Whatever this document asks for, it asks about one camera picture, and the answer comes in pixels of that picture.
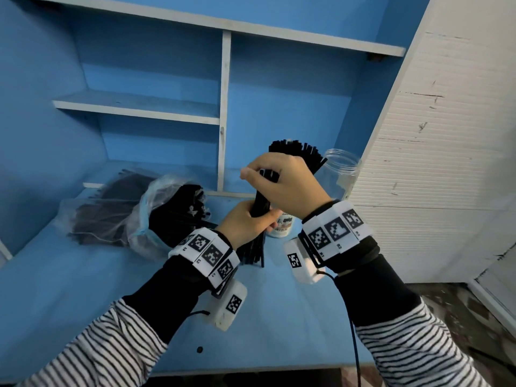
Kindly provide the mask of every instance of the wristband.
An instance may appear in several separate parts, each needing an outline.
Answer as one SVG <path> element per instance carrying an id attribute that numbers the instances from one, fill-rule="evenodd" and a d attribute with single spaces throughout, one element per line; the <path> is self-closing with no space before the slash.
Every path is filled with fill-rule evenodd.
<path id="1" fill-rule="evenodd" d="M 299 234 L 316 267 L 358 245 L 372 234 L 371 228 L 348 201 L 340 201 L 303 224 Z"/>
<path id="2" fill-rule="evenodd" d="M 180 255 L 192 263 L 214 288 L 218 288 L 238 266 L 236 252 L 217 233 L 208 228 L 198 228 L 169 252 Z"/>

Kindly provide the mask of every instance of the white wall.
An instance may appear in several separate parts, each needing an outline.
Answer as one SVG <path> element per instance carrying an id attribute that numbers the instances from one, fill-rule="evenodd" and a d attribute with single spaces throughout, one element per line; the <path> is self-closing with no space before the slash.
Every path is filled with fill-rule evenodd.
<path id="1" fill-rule="evenodd" d="M 350 200 L 406 282 L 463 282 L 516 239 L 516 0 L 431 0 Z"/>

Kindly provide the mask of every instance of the label on can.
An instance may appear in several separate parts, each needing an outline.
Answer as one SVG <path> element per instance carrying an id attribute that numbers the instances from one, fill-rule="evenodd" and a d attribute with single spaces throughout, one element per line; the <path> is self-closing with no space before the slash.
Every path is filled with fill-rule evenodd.
<path id="1" fill-rule="evenodd" d="M 270 231 L 268 235 L 272 237 L 287 236 L 288 234 L 290 234 L 294 220 L 295 217 L 291 216 L 290 214 L 281 214 L 280 218 L 276 221 L 278 223 L 278 226 L 274 228 L 272 231 Z"/>

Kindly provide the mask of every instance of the white plastic device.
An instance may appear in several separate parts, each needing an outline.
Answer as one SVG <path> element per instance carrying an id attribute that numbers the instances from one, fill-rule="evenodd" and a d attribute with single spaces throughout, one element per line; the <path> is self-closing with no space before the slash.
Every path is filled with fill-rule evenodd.
<path id="1" fill-rule="evenodd" d="M 294 277 L 302 284 L 315 284 L 324 277 L 324 274 L 318 274 L 317 268 L 306 253 L 306 250 L 299 238 L 287 241 L 283 245 L 283 249 L 287 254 L 288 261 L 292 267 Z"/>
<path id="2" fill-rule="evenodd" d="M 247 297 L 247 288 L 236 279 L 231 279 L 228 288 L 220 299 L 210 297 L 206 310 L 210 312 L 207 317 L 209 323 L 217 329 L 227 331 L 235 320 Z"/>

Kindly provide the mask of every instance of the clear plastic jar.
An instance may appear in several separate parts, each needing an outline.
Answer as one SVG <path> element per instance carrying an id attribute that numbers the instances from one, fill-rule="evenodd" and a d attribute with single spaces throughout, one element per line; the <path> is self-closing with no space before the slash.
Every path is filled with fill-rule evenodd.
<path id="1" fill-rule="evenodd" d="M 328 161 L 315 173 L 315 178 L 330 197 L 345 200 L 357 181 L 362 160 L 342 149 L 328 149 L 324 157 Z"/>

